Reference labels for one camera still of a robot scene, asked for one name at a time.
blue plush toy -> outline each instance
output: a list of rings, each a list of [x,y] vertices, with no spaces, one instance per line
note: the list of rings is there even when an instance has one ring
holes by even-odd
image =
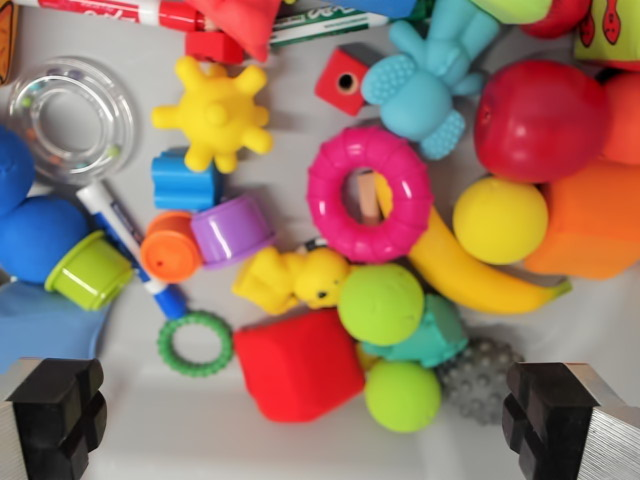
[[[455,149],[465,129],[453,97],[480,93],[484,79],[469,69],[499,28],[469,0],[437,0],[426,40],[406,22],[391,27],[391,42],[402,53],[371,68],[362,94],[381,105],[389,130],[419,142],[428,158],[440,160]]]

orange toy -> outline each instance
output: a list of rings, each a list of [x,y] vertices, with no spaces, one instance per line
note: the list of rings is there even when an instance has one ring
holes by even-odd
[[[612,123],[602,151],[607,160],[640,165],[640,73],[621,73],[604,85]]]
[[[549,229],[525,260],[536,273],[605,280],[640,260],[640,167],[592,161],[545,187]]]

red apple toy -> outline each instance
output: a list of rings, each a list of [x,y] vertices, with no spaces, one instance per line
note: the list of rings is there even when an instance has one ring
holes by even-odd
[[[602,152],[610,125],[603,88],[577,68],[546,60],[514,63],[482,94],[475,145],[494,175],[547,183]]]

textured sensory ball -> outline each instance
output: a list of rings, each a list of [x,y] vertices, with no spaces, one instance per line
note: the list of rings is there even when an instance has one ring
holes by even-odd
[[[436,369],[445,401],[460,414],[480,425],[497,425],[502,419],[502,402],[509,394],[507,370],[524,358],[503,342],[474,338],[457,357]]]
[[[533,253],[549,224],[547,203],[533,185],[487,177],[458,199],[453,228],[462,247],[486,263],[507,265]]]
[[[369,413],[383,427],[413,433],[429,425],[440,410],[440,383],[433,370],[410,362],[380,360],[364,389]]]
[[[338,312],[349,334],[374,345],[393,345],[420,325],[424,293],[418,280],[400,265],[357,268],[340,294]]]

small green ring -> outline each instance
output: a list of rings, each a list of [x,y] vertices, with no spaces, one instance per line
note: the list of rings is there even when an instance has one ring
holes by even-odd
[[[186,325],[203,325],[220,338],[220,355],[207,363],[191,362],[182,357],[173,345],[178,329]],[[171,369],[188,377],[208,377],[226,367],[233,358],[231,331],[220,318],[204,312],[189,313],[179,320],[167,322],[158,337],[158,353]]]

